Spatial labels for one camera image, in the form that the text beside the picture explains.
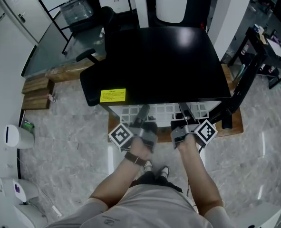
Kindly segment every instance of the forearm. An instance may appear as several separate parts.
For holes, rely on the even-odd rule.
[[[130,187],[140,166],[123,159],[116,170],[100,183],[90,198],[103,201],[110,208],[116,205]]]
[[[178,149],[189,179],[193,199],[199,213],[204,215],[213,207],[223,206],[223,202],[215,183],[203,165],[193,137],[188,135],[186,138],[188,144],[182,144]]]

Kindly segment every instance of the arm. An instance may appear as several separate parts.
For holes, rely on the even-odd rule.
[[[199,214],[204,216],[210,209],[223,206],[220,193],[207,173],[198,153],[192,134],[186,136],[185,141],[178,145],[184,168],[190,183],[190,189]]]
[[[133,139],[130,152],[143,160],[148,160],[151,156],[150,150],[140,138]],[[123,159],[116,170],[98,185],[90,198],[103,201],[109,208],[116,205],[125,195],[140,168],[139,165]]]

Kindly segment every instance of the white t-shirt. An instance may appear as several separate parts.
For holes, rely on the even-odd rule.
[[[189,199],[169,187],[141,184],[129,188],[117,205],[90,198],[75,214],[48,228],[233,228],[223,207],[200,216]]]

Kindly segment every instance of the white pillar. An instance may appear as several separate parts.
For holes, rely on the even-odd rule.
[[[140,28],[149,27],[148,9],[146,0],[135,0]]]
[[[221,60],[247,9],[249,0],[217,0],[208,36]]]

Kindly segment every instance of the black strap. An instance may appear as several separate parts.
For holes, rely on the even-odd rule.
[[[146,162],[145,160],[139,158],[138,156],[136,155],[133,155],[132,153],[130,152],[126,152],[126,155],[125,155],[125,158],[131,162],[133,162],[134,164],[136,165],[140,165],[142,167],[144,167],[146,165]]]

